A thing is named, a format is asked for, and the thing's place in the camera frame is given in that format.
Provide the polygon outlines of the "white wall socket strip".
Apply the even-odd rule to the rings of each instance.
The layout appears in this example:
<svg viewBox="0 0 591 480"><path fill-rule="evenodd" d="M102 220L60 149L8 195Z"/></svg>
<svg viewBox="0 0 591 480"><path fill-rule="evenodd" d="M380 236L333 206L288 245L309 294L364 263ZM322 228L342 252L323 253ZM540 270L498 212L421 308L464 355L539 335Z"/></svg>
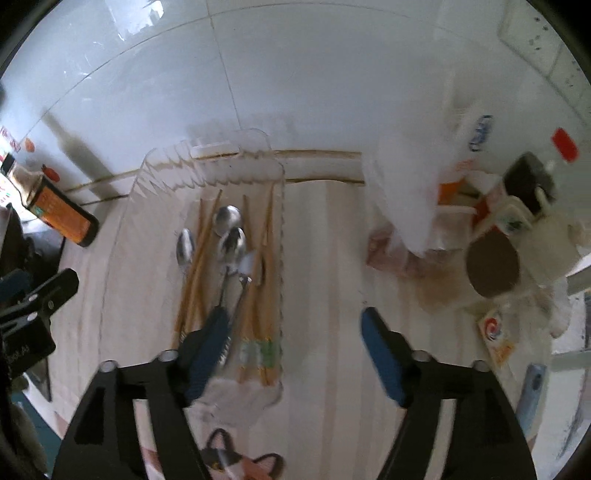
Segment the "white wall socket strip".
<svg viewBox="0 0 591 480"><path fill-rule="evenodd" d="M545 77L573 107L590 88L582 67L528 1L507 1L499 39Z"/></svg>

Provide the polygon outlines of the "clear plastic organizer bin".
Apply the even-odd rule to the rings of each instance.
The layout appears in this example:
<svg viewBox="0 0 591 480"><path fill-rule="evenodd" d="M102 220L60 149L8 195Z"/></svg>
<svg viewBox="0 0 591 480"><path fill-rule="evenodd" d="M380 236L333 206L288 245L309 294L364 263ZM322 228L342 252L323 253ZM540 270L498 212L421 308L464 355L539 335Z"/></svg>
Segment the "clear plastic organizer bin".
<svg viewBox="0 0 591 480"><path fill-rule="evenodd" d="M242 212L246 252L256 248L266 214L267 195L274 183L274 258L276 259L276 378L263 386L250 350L245 382L238 382L239 364L228 358L232 313L242 287L238 272L228 279L222 306L228 311L229 334L221 359L204 394L190 414L197 421L245 429L280 401L281 287L283 287L283 165L276 159L266 133L259 129L232 131L217 137L184 141L150 151L133 183L109 258L101 311L100 352L122 365L144 363L173 348L172 335L185 275L176 261L177 237L183 228L197 230L200 199L206 205L222 191L218 208L235 205ZM213 231L200 281L204 310L200 324L217 304L222 267L217 260L221 237Z"/></svg>

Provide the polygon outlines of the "white plastic bag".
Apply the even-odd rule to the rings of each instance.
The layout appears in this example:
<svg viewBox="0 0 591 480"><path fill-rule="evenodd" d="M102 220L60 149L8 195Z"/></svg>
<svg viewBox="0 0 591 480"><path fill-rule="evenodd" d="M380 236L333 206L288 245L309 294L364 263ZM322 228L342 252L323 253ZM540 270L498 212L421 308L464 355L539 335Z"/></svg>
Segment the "white plastic bag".
<svg viewBox="0 0 591 480"><path fill-rule="evenodd" d="M456 68L446 69L399 103L373 151L363 156L372 199L418 256L431 248L439 180L453 161L458 114L479 106L493 115L480 97L463 96L458 77Z"/></svg>

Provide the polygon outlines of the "white seasoning bottle orange label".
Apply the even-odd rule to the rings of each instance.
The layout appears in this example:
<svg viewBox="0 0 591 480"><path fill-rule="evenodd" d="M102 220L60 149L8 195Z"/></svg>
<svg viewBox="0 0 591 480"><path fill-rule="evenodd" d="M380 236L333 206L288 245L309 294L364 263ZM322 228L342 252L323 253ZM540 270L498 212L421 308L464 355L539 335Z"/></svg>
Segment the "white seasoning bottle orange label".
<svg viewBox="0 0 591 480"><path fill-rule="evenodd" d="M479 156L487 147L494 122L495 117L479 106L458 114L453 161L439 180L439 205L451 205L468 174L476 168Z"/></svg>

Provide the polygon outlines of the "pink packaged item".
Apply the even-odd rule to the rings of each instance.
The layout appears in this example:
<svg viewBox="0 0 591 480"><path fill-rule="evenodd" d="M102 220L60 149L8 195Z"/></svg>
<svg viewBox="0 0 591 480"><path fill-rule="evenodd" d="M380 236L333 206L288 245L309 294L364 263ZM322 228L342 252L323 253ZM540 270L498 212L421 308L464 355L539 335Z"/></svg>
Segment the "pink packaged item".
<svg viewBox="0 0 591 480"><path fill-rule="evenodd" d="M366 264L401 278L424 278L441 272L446 258L440 251L428 251L423 257L414 254L405 246L398 231L388 225L370 233Z"/></svg>

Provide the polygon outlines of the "soy sauce bottle orange label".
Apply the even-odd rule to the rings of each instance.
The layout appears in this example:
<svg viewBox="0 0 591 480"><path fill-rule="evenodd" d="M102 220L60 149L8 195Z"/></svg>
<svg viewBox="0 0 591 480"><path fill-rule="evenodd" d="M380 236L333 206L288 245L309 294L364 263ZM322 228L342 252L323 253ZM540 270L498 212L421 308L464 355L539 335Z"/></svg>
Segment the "soy sauce bottle orange label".
<svg viewBox="0 0 591 480"><path fill-rule="evenodd" d="M19 193L23 207L42 222L80 247L94 241L98 220L70 200L42 172L27 170L7 154L1 163L1 173Z"/></svg>

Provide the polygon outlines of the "small orange white packet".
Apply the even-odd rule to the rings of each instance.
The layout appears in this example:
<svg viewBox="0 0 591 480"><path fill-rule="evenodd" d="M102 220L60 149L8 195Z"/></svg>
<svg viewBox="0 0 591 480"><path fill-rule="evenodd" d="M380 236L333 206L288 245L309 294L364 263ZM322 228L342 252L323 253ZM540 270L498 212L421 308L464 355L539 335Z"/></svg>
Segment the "small orange white packet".
<svg viewBox="0 0 591 480"><path fill-rule="evenodd" d="M494 368L504 368L516 349L506 316L500 309L491 309L477 321L477 328Z"/></svg>

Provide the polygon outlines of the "pair chopstick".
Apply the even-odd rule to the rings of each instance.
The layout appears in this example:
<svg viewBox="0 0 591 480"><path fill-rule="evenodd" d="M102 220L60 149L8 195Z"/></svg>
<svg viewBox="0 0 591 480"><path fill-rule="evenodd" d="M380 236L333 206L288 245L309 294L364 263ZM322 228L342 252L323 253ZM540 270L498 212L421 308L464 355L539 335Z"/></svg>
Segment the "pair chopstick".
<svg viewBox="0 0 591 480"><path fill-rule="evenodd" d="M263 386L273 385L273 318L274 318L274 293L273 293L273 254L270 251L264 252L263 284L259 286L257 294L257 320L259 327L256 333L256 360L259 369L259 380Z"/></svg>
<svg viewBox="0 0 591 480"><path fill-rule="evenodd" d="M263 328L263 297L264 297L264 260L266 260L266 247L269 245L270 222L273 218L273 201L267 201L266 214L263 217L262 231L256 243L256 251L253 257L253 280L249 287L249 306L247 312L247 326L249 326L249 346L253 354L253 362L259 376L259 382L263 386L269 386L266 366L267 338Z"/></svg>

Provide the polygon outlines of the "brown lid clear jar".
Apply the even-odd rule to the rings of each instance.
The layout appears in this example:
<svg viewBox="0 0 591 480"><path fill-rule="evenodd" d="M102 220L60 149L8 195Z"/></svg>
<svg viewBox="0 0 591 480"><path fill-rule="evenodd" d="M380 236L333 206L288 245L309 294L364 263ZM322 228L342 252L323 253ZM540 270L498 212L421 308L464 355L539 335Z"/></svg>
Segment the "brown lid clear jar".
<svg viewBox="0 0 591 480"><path fill-rule="evenodd" d="M479 236L465 251L421 279L417 299L435 313L480 308L512 292L520 281L520 260L509 238L496 227Z"/></svg>

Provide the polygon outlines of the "dark bottle red cap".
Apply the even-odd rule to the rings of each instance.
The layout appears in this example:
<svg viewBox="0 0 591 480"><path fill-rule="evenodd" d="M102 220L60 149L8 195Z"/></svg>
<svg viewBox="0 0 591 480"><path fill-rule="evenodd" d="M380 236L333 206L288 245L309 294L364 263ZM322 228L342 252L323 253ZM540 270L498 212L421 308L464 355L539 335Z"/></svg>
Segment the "dark bottle red cap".
<svg viewBox="0 0 591 480"><path fill-rule="evenodd" d="M539 154L522 154L504 173L502 184L507 195L518 198L533 216L541 213L542 205L536 196L538 189L549 203L557 199L558 178L580 156L579 149L561 127L551 136L549 147Z"/></svg>

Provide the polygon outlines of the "green wooden chopstick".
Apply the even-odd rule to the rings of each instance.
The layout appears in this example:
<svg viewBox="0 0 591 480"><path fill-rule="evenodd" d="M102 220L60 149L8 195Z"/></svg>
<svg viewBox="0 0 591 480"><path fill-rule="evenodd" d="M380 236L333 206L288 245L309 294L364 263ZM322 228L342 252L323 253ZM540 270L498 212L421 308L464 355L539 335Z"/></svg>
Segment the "green wooden chopstick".
<svg viewBox="0 0 591 480"><path fill-rule="evenodd" d="M276 373L276 259L274 258L274 183L270 184L267 195L266 222L263 231L263 310L262 310L262 353L263 366L260 369L260 381L263 386L274 384Z"/></svg>

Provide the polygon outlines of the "blue smartphone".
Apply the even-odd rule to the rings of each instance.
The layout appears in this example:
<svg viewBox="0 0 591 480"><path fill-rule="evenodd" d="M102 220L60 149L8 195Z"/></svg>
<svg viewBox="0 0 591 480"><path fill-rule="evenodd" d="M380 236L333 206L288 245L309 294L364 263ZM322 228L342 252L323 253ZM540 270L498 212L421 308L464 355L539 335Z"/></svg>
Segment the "blue smartphone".
<svg viewBox="0 0 591 480"><path fill-rule="evenodd" d="M532 363L527 368L520 398L515 410L517 421L525 436L529 435L534 423L543 392L546 373L547 366L543 364Z"/></svg>

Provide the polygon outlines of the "long wooden chopstick patterned tip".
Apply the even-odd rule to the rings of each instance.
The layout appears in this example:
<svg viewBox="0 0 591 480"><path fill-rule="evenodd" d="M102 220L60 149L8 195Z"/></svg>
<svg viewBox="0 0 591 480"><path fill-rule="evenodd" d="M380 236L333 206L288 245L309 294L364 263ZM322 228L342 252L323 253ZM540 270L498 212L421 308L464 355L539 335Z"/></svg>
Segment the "long wooden chopstick patterned tip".
<svg viewBox="0 0 591 480"><path fill-rule="evenodd" d="M247 377L247 367L249 367L250 342L252 341L252 316L253 306L256 302L256 281L259 277L259 251L252 248L243 259L245 267L242 268L245 278L243 281L243 298L240 304L240 345L238 351L238 382L243 383Z"/></svg>

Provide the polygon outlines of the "steel spoon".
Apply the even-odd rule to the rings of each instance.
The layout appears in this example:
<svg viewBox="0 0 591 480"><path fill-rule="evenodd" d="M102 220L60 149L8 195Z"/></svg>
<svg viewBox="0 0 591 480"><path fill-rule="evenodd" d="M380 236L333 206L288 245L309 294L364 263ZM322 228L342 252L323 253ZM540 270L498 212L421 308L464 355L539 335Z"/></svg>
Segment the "steel spoon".
<svg viewBox="0 0 591 480"><path fill-rule="evenodd" d="M221 289L219 289L217 306L221 306L228 279L238 272L238 267L245 257L246 236L241 227L232 227L219 240L217 260L222 267Z"/></svg>
<svg viewBox="0 0 591 480"><path fill-rule="evenodd" d="M192 232L183 228L177 237L176 242L176 261L183 275L186 275L193 259L195 249L194 237Z"/></svg>
<svg viewBox="0 0 591 480"><path fill-rule="evenodd" d="M264 267L262 254L259 250L252 250L243 257L238 267L238 280L242 291L235 304L235 310L232 313L232 330L228 340L228 358L235 356L240 368L245 368L249 363L249 340L242 333L245 327L245 302L250 287L263 284Z"/></svg>
<svg viewBox="0 0 591 480"><path fill-rule="evenodd" d="M242 212L235 205L222 206L213 216L213 231L218 237L223 237L232 228L241 227Z"/></svg>

